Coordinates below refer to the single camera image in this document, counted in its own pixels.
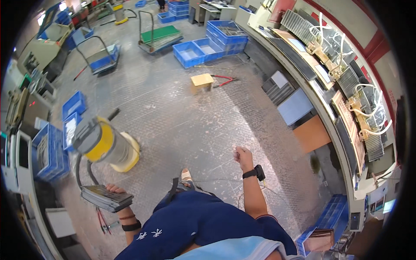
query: blue storage bin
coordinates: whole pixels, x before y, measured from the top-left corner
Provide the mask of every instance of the blue storage bin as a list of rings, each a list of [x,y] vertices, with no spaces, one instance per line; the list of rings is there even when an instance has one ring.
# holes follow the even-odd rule
[[[168,8],[169,10],[172,10],[175,12],[182,12],[182,11],[189,12],[189,2],[170,2],[168,5]]]
[[[160,14],[157,14],[157,18],[159,19],[160,23],[168,23],[175,21],[175,16],[173,16],[173,14],[170,12],[162,12]]]
[[[175,17],[175,21],[178,21],[178,20],[187,19],[189,15],[180,15],[180,16],[174,16],[174,17]]]
[[[185,69],[204,63],[205,59],[205,53],[194,42],[174,45],[173,54]]]
[[[95,71],[95,70],[97,70],[97,69],[99,69],[99,68],[101,68],[101,67],[103,67],[107,64],[110,64],[112,60],[116,61],[117,57],[119,55],[119,52],[120,52],[120,46],[114,45],[114,48],[111,51],[109,51],[111,59],[110,59],[110,56],[106,55],[106,56],[102,57],[101,59],[99,59],[95,62],[92,62],[90,64],[92,70]]]
[[[237,53],[243,52],[243,50],[244,50],[244,49],[225,51],[225,52],[224,52],[224,56],[234,55],[234,54],[237,54]]]
[[[140,0],[134,4],[135,7],[143,7],[146,4],[146,0]]]
[[[248,42],[248,39],[246,39],[244,42],[240,42],[240,43],[232,43],[232,44],[223,44],[219,39],[218,39],[218,33],[214,32],[211,33],[210,31],[206,31],[206,36],[208,38],[210,38],[213,42],[215,42],[215,44],[217,44],[221,49],[223,49],[224,51],[229,51],[229,50],[243,50],[245,48],[245,45]]]
[[[55,20],[57,23],[62,25],[68,25],[71,23],[72,19],[69,15],[69,8],[67,7],[65,10],[59,12],[57,14],[57,18]]]
[[[46,165],[40,168],[37,163],[37,147],[45,135],[47,135],[48,158]],[[63,159],[59,158],[63,153],[62,132],[59,129],[48,123],[33,138],[32,145],[32,171],[36,180],[48,181],[62,172]]]
[[[224,51],[210,38],[194,40],[193,42],[205,53],[204,62],[219,59],[224,55]]]
[[[187,15],[189,13],[188,9],[185,11],[176,12],[172,9],[169,9],[169,12],[171,12],[174,16],[181,16],[181,15]]]
[[[62,121],[65,121],[72,113],[78,112],[78,114],[82,114],[86,109],[84,94],[78,90],[62,106]]]
[[[347,196],[334,194],[322,214],[313,226],[310,226],[296,240],[296,246],[300,255],[308,256],[310,251],[305,251],[304,242],[317,228],[330,228],[334,230],[334,241],[337,242],[348,225],[349,213]]]
[[[239,36],[228,36],[223,33],[218,26],[222,27],[231,27],[238,29],[239,27],[235,24],[234,21],[208,21],[207,22],[207,31],[211,33],[216,33],[216,37],[225,45],[235,44],[235,43],[244,43],[248,40],[248,35],[239,35]]]
[[[75,119],[75,125],[77,126],[81,120],[82,117],[77,113],[72,113],[69,117],[67,117],[67,119],[65,119],[65,121],[63,121],[63,131],[62,131],[62,142],[63,142],[63,147],[64,147],[64,151],[68,151],[68,152],[72,152],[75,149],[72,147],[72,144],[68,145],[67,143],[67,123],[69,121],[71,121],[72,119]]]
[[[68,50],[73,50],[77,46],[75,44],[74,38],[72,37],[76,31],[72,31],[68,38],[66,38],[64,45],[68,48]]]

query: black wristwatch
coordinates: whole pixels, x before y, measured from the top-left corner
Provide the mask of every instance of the black wristwatch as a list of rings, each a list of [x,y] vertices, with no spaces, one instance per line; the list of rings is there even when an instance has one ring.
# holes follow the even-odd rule
[[[243,179],[250,177],[250,176],[257,176],[257,179],[259,179],[259,181],[262,181],[264,179],[266,179],[266,176],[264,175],[264,171],[263,168],[261,167],[260,164],[256,165],[256,167],[254,167],[254,170],[248,171],[246,173],[243,174]]]

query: navy blue shirt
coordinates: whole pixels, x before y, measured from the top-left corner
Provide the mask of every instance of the navy blue shirt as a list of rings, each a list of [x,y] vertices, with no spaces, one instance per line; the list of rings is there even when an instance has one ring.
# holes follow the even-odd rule
[[[189,245],[208,245],[229,238],[260,236],[280,241],[287,255],[296,255],[290,236],[271,215],[252,218],[215,196],[197,191],[177,193],[154,209],[133,242],[116,260],[173,259]]]

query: desk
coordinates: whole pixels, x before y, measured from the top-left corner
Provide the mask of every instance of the desk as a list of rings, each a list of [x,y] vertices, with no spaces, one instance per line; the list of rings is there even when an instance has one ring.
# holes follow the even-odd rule
[[[221,13],[220,10],[210,9],[209,5],[206,4],[200,4],[199,7],[205,9],[204,27],[207,27],[207,21],[209,21],[210,16],[215,17],[217,14]]]
[[[233,14],[237,11],[237,9],[232,5],[227,5],[227,7],[224,7],[222,5],[217,5],[208,1],[205,1],[207,4],[217,8],[221,14],[220,14],[220,20],[231,20],[233,17]]]

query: yellow industrial vacuum cleaner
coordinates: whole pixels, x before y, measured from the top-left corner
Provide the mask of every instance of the yellow industrial vacuum cleaner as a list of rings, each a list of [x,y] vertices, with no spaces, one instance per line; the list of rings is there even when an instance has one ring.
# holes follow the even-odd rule
[[[126,132],[119,133],[110,125],[119,110],[107,119],[94,116],[84,118],[76,127],[73,147],[91,163],[105,161],[118,172],[129,171],[139,161],[140,147]]]
[[[114,5],[111,5],[109,2],[106,4],[107,10],[110,12],[110,14],[114,14],[114,20],[105,22],[100,25],[106,25],[108,23],[114,22],[116,25],[120,25],[124,22],[127,22],[129,18],[137,18],[137,14],[132,9],[124,9],[123,1],[118,1]],[[124,11],[128,10],[134,14],[134,16],[126,16],[124,14]]]

